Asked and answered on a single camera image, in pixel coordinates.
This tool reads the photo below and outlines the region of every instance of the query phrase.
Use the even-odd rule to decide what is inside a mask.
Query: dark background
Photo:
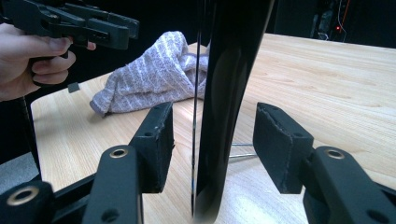
[[[328,40],[396,48],[396,0],[341,0],[348,4],[343,28],[345,34],[335,32],[340,0],[276,0],[267,33],[321,39],[318,36],[323,13],[332,11],[326,30]],[[85,1],[99,8],[140,21],[139,38],[131,40],[127,50],[98,46],[95,51],[71,47],[78,59],[69,70],[65,83],[42,88],[26,96],[29,105],[40,96],[62,90],[68,84],[82,82],[111,72],[138,58],[145,49],[166,31],[180,31],[188,43],[197,39],[198,3],[196,0],[134,0]],[[204,43],[209,33],[204,33]],[[30,150],[35,151],[29,123],[22,114],[21,100],[0,103],[0,164]]]

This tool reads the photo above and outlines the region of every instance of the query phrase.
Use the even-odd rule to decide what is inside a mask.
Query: cable
[[[345,35],[344,35],[344,39],[343,39],[343,43],[346,42],[346,37],[347,37],[347,31],[344,29],[343,24],[341,24],[340,22],[340,11],[341,11],[341,4],[343,3],[343,0],[340,0],[340,4],[338,6],[338,15],[337,15],[337,20],[338,20],[338,24],[341,27],[341,30],[344,31]]]

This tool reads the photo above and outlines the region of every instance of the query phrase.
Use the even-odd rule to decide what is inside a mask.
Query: screw hole
[[[110,153],[110,157],[117,159],[117,158],[124,157],[126,154],[128,154],[128,150],[121,148],[121,149],[116,149],[116,150],[112,151]]]
[[[119,218],[120,214],[117,211],[117,209],[107,209],[103,214],[102,214],[102,221],[105,223],[111,223],[117,220]]]
[[[24,203],[28,203],[35,196],[37,196],[38,192],[38,188],[34,186],[28,186],[23,189],[19,189],[8,197],[7,204],[11,206],[18,206]]]
[[[367,215],[376,222],[379,223],[389,223],[389,219],[383,215],[382,213],[375,211],[375,210],[368,210]]]

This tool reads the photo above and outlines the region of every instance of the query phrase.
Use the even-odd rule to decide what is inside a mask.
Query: light wood surface
[[[350,152],[374,181],[396,189],[395,62],[395,49],[267,34],[234,141],[251,143],[257,102],[276,105],[314,135],[315,147]],[[94,173],[102,152],[128,144],[148,113],[95,115],[89,101],[107,76],[32,103],[42,177],[55,190]],[[174,104],[176,147],[164,192],[144,195],[146,223],[191,223],[192,109],[193,100]],[[230,159],[217,223],[306,223],[302,197],[280,195],[258,158]]]

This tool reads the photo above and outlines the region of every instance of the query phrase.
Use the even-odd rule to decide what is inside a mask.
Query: finger
[[[58,73],[45,74],[45,75],[37,74],[33,77],[33,81],[39,82],[42,84],[54,85],[54,84],[59,84],[59,83],[64,82],[66,80],[68,74],[69,74],[69,72],[67,70],[64,70],[64,71],[58,72]]]
[[[0,34],[23,35],[24,31],[16,28],[13,25],[2,23],[2,24],[0,24]]]
[[[64,54],[72,44],[69,38],[49,38],[35,35],[4,35],[7,43],[2,51],[8,58],[29,59]]]
[[[68,51],[67,59],[62,57],[55,57],[50,60],[42,60],[35,62],[32,65],[32,71],[39,75],[58,73],[67,70],[76,61],[76,55]]]

